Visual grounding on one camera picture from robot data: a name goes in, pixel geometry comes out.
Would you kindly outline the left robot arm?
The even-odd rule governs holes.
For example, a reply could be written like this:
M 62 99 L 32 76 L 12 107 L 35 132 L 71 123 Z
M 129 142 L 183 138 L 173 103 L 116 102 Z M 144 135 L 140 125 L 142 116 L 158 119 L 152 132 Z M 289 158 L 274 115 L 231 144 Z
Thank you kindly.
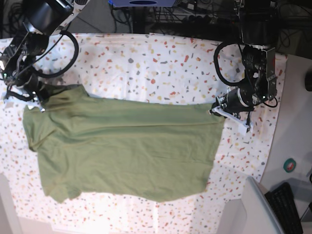
M 220 112 L 238 117 L 241 112 L 252 112 L 255 106 L 266 104 L 277 95 L 275 74 L 275 44 L 278 39 L 276 3 L 271 0 L 236 0 L 239 20 L 239 40 L 225 41 L 214 52 L 217 76 L 232 88 L 216 97 L 210 113 Z M 244 78 L 230 82 L 224 78 L 219 66 L 219 53 L 229 45 L 244 44 L 240 48 Z

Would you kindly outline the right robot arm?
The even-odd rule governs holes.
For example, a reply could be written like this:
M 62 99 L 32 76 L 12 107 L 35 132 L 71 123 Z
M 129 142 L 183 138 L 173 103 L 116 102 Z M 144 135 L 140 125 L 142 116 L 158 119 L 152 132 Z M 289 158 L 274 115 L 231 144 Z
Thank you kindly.
M 0 77 L 7 86 L 3 99 L 42 103 L 50 97 L 39 79 L 59 77 L 77 60 L 79 45 L 67 28 L 87 3 L 86 0 L 36 0 L 26 6 L 22 26 L 0 57 Z M 63 69 L 44 74 L 36 70 L 34 64 L 51 51 L 48 44 L 53 35 L 67 36 L 73 43 L 74 54 Z

